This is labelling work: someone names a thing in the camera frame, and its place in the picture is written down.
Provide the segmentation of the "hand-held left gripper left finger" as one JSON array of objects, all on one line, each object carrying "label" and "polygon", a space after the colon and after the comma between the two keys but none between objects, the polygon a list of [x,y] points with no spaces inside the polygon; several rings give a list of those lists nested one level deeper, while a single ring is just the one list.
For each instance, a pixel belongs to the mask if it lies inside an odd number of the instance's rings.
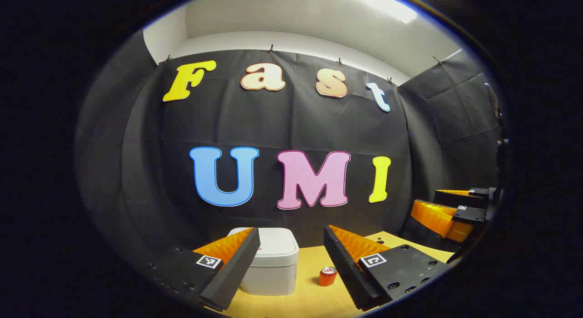
[{"label": "hand-held left gripper left finger", "polygon": [[139,269],[167,295],[192,306],[226,310],[260,248],[248,227],[195,250],[174,248]]}]

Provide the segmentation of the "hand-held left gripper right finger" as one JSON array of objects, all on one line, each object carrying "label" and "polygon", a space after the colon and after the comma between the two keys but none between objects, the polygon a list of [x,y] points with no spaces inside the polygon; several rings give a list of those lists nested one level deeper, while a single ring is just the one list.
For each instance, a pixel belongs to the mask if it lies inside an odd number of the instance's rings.
[{"label": "hand-held left gripper right finger", "polygon": [[332,225],[323,229],[323,245],[362,311],[413,293],[450,269],[411,245],[389,248]]}]

